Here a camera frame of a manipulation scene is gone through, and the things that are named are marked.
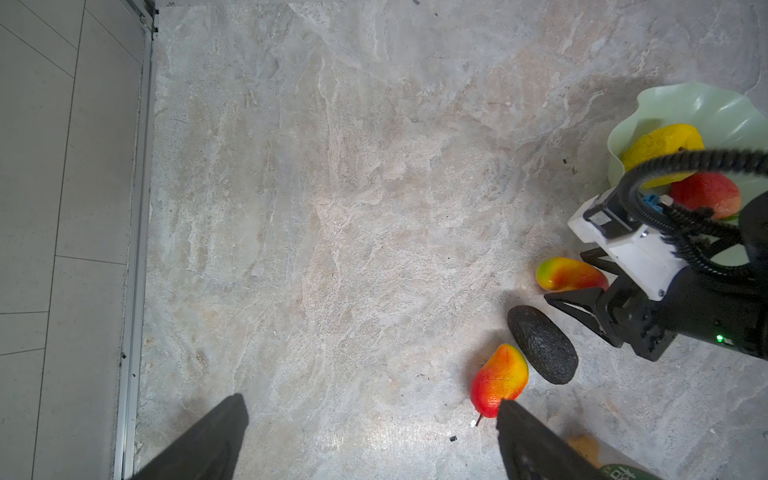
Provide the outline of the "dark fake avocado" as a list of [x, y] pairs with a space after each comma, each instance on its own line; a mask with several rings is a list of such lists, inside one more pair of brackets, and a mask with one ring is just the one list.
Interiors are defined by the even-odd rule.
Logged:
[[543, 312], [517, 305], [507, 313], [507, 326], [520, 350], [534, 369], [555, 385], [575, 376], [579, 357], [571, 340]]

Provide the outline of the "red fake strawberry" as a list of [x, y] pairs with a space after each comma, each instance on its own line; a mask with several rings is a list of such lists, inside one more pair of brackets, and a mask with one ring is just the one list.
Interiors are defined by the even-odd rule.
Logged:
[[738, 186], [718, 172], [701, 172], [671, 185], [669, 196], [689, 210], [710, 208], [715, 219], [736, 215], [742, 204]]

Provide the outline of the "red yellow fake pear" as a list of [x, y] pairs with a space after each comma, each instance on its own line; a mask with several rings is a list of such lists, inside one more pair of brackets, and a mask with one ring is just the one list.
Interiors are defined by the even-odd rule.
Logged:
[[483, 418], [496, 418], [503, 400], [515, 400], [529, 380], [528, 364], [521, 351], [511, 345], [500, 345], [470, 384], [470, 400], [478, 413], [470, 427]]

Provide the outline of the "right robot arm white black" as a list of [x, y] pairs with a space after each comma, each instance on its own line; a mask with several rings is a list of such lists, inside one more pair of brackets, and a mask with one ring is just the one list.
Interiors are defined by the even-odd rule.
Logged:
[[588, 265], [613, 274], [605, 288], [548, 293], [546, 302], [578, 320], [614, 347], [658, 360], [679, 335], [759, 359], [767, 357], [767, 197], [742, 212], [735, 240], [719, 238], [707, 258], [734, 245], [746, 250], [747, 274], [717, 277], [677, 257], [660, 232], [645, 225], [607, 240], [588, 221], [587, 202], [570, 220], [577, 236], [594, 243], [582, 252]]

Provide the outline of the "green drink can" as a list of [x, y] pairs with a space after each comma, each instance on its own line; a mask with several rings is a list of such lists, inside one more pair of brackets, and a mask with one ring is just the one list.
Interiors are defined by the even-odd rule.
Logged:
[[567, 444], [608, 479], [660, 480], [646, 467], [592, 434], [572, 436]]

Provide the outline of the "red yellow fake mango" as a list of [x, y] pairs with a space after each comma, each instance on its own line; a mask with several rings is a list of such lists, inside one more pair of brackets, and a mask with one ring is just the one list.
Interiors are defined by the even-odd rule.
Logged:
[[598, 269], [580, 260], [552, 257], [539, 264], [535, 279], [548, 292], [564, 292], [599, 287], [606, 290], [609, 282]]

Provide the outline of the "yellow fake bell pepper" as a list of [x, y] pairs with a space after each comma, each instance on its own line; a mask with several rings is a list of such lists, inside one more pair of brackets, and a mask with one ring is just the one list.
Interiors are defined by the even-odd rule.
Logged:
[[703, 150], [704, 143], [698, 130], [689, 124], [673, 124], [641, 136], [620, 157], [625, 171], [665, 155], [680, 151]]

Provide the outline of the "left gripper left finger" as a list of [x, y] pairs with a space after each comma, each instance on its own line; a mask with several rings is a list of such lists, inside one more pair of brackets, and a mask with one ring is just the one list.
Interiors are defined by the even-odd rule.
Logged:
[[232, 479], [248, 424], [243, 396], [230, 395], [132, 479]]

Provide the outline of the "green wavy fruit bowl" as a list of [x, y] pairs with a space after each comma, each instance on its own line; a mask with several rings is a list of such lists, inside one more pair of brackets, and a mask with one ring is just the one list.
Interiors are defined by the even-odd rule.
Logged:
[[[694, 126], [704, 148], [729, 150], [767, 150], [767, 118], [744, 95], [702, 83], [654, 87], [637, 97], [637, 109], [609, 134], [607, 167], [609, 185], [616, 186], [625, 173], [620, 157], [641, 136], [673, 124]], [[717, 219], [738, 226], [741, 210], [767, 191], [767, 178], [755, 174], [721, 173], [741, 192], [740, 211], [727, 219]], [[681, 175], [676, 181], [684, 180]], [[656, 195], [666, 194], [673, 184], [655, 187]]]

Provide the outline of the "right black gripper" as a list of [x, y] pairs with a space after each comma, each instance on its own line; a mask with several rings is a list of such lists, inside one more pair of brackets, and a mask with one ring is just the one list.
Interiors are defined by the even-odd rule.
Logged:
[[649, 204], [669, 227], [663, 241], [686, 266], [669, 292], [652, 301], [600, 247], [583, 262], [617, 279], [600, 287], [550, 292], [546, 303], [571, 316], [612, 347], [624, 343], [656, 361], [678, 335], [767, 357], [767, 196], [747, 204], [739, 225], [716, 221], [704, 209], [660, 201]]

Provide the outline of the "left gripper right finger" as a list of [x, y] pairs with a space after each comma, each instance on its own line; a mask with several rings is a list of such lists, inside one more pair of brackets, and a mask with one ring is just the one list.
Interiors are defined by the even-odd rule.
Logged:
[[598, 469], [516, 401], [501, 401], [497, 431], [508, 479], [605, 479]]

